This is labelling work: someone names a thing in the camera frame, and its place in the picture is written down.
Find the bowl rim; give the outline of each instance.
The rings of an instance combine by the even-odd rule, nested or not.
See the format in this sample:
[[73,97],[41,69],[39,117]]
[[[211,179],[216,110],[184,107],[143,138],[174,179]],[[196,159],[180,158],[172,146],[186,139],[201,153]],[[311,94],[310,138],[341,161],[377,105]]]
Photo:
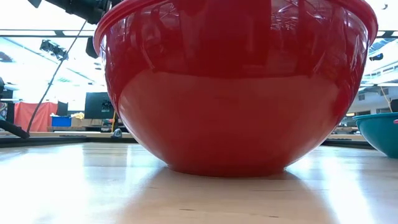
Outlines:
[[353,117],[353,119],[355,121],[357,121],[357,120],[361,120],[361,119],[388,118],[388,117],[393,117],[393,116],[398,117],[398,112],[382,113],[382,114],[367,114],[367,115],[355,116],[355,117]]
[[[164,0],[124,0],[112,7],[99,21],[94,33],[93,45],[97,55],[100,54],[100,45],[104,33],[110,29],[117,21],[130,15],[139,8]],[[364,0],[326,0],[337,3],[359,17],[368,30],[369,46],[376,39],[379,25],[377,17],[372,7]]]

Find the ceiling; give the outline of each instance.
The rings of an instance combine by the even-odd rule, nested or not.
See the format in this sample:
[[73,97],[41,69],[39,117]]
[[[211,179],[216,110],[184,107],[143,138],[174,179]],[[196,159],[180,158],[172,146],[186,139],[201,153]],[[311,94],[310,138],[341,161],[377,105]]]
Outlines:
[[[375,10],[379,20],[380,30],[398,30],[398,23],[393,19],[398,9],[396,0],[366,0]],[[74,30],[70,35],[76,35],[84,20],[65,13],[45,1],[38,9],[31,6],[27,0],[7,0],[0,8],[0,35],[34,34],[54,35],[51,30]],[[93,35],[96,26],[86,24],[82,35]],[[73,38],[50,37],[51,41],[61,47],[69,48]],[[3,79],[7,82],[21,84],[21,82],[48,82],[55,71],[58,61],[55,57],[39,50],[41,37],[0,37],[0,54],[6,54],[7,60],[0,61]],[[87,38],[79,38],[69,53],[69,60],[65,61],[57,75],[55,82],[71,83],[72,85],[104,85],[103,70],[99,59],[89,57],[86,52]],[[398,65],[398,41],[377,39],[371,47],[370,55],[384,54],[383,60],[368,60],[363,83],[381,83],[398,80],[397,69],[383,72],[386,67]]]

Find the blue container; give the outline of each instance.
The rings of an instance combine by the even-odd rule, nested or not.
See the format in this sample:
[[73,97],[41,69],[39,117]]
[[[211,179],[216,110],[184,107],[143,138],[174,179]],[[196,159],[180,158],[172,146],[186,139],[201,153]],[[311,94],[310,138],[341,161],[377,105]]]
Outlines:
[[52,117],[51,124],[53,127],[70,127],[72,118],[68,116]]
[[356,124],[363,137],[378,151],[398,159],[398,113],[356,116]]

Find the red bowl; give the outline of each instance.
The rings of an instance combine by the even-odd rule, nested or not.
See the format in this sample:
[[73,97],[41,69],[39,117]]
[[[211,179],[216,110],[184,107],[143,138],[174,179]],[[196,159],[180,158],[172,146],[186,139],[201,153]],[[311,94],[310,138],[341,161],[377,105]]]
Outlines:
[[242,177],[280,172],[325,140],[376,32],[362,0],[125,0],[95,48],[146,149],[173,170]]

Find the black cable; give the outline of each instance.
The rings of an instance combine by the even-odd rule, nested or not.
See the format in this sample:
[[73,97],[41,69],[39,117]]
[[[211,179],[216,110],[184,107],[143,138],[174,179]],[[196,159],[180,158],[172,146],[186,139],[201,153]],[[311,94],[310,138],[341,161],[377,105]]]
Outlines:
[[[75,39],[73,40],[72,44],[70,45],[70,47],[69,47],[69,49],[68,49],[66,55],[69,54],[70,49],[72,49],[72,47],[73,47],[73,45],[75,44],[76,40],[79,38],[80,33],[81,33],[81,31],[83,30],[83,28],[84,28],[84,26],[86,25],[86,23],[87,23],[87,21],[85,21],[85,22],[83,23],[81,29],[79,30],[79,33],[77,33],[77,36],[75,37]],[[52,85],[52,83],[53,83],[53,81],[54,81],[54,78],[55,78],[56,74],[58,73],[58,70],[60,70],[60,67],[61,67],[61,65],[62,65],[62,63],[63,63],[64,60],[65,60],[65,58],[62,58],[62,59],[61,59],[61,62],[58,64],[58,67],[57,67],[57,69],[55,70],[54,75],[52,75],[52,78],[51,78],[51,80],[50,80],[49,86],[47,87],[46,91],[44,92],[43,97],[40,99],[39,104],[37,104],[37,106],[36,106],[36,108],[35,108],[35,111],[33,112],[32,117],[30,118],[29,125],[28,125],[27,130],[26,130],[26,132],[27,132],[28,134],[29,134],[29,132],[30,132],[30,127],[32,126],[32,123],[33,123],[33,120],[34,120],[34,118],[35,118],[35,116],[36,116],[36,113],[37,113],[37,111],[39,110],[39,107],[40,107],[40,105],[42,104],[42,102],[43,102],[45,96],[46,96],[47,93],[49,92],[50,87],[51,87],[51,85]]]

